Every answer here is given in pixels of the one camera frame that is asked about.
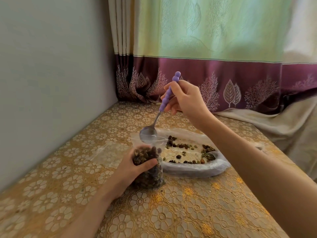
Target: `white wall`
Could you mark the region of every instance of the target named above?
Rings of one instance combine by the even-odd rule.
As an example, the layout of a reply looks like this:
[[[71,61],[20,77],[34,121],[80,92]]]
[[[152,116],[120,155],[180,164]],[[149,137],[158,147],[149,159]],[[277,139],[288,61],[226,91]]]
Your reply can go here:
[[[0,0],[0,190],[117,101],[101,6]]]

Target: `spoon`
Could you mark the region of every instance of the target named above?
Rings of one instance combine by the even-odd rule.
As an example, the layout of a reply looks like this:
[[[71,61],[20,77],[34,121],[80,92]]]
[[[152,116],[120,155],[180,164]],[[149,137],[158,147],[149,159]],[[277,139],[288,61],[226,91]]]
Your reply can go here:
[[[176,72],[175,76],[172,78],[173,81],[178,82],[179,81],[179,77],[180,77],[180,72]],[[143,129],[141,129],[140,131],[140,139],[142,142],[146,143],[146,144],[152,144],[153,142],[155,142],[157,140],[157,131],[155,130],[155,124],[157,122],[157,120],[159,119],[160,115],[162,112],[164,112],[164,109],[166,107],[166,105],[169,102],[170,96],[173,94],[171,87],[168,88],[168,90],[166,91],[165,97],[162,100],[162,104],[160,105],[159,109],[158,109],[158,114],[153,122],[153,124],[149,125],[149,126],[145,126]]]

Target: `floral tablecloth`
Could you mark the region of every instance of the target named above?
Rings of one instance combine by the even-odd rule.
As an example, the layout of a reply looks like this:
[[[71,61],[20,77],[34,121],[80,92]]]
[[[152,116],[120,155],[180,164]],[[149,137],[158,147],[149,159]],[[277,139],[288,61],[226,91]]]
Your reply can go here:
[[[106,141],[132,145],[157,105],[116,103],[0,196],[0,238],[55,237],[82,212],[113,169],[90,161]],[[234,132],[301,172],[252,124],[218,117]],[[158,127],[200,133],[182,113]],[[233,168],[208,179],[166,177],[156,190],[127,189],[105,214],[97,237],[287,237]]]

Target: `purple spoon handle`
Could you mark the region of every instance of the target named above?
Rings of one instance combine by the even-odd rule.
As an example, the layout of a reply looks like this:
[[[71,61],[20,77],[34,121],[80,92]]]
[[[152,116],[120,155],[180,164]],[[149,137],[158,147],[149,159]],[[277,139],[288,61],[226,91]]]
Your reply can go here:
[[[180,72],[177,71],[175,73],[175,76],[172,78],[172,80],[175,81],[175,82],[178,82],[180,75],[181,75]],[[162,104],[161,104],[161,106],[158,109],[160,112],[164,111],[166,105],[168,104],[168,102],[170,100],[170,96],[172,94],[173,94],[173,91],[172,91],[171,87],[169,87],[168,90],[166,91],[165,97],[162,99]]]

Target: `hand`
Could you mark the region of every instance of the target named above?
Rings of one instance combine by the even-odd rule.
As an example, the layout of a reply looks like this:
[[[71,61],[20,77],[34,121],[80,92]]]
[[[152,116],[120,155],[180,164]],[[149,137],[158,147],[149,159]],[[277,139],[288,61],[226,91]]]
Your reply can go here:
[[[157,164],[156,159],[151,159],[143,164],[134,165],[132,157],[135,149],[136,148],[132,148],[129,153],[125,155],[116,171],[104,184],[103,189],[106,191],[106,196],[111,196],[112,200],[119,198],[137,176]]]
[[[167,84],[164,89],[172,88],[174,97],[166,105],[165,112],[171,111],[172,115],[175,115],[177,111],[182,111],[190,122],[199,130],[201,130],[201,120],[205,117],[213,115],[208,110],[197,86],[186,82],[185,80],[179,80]]]

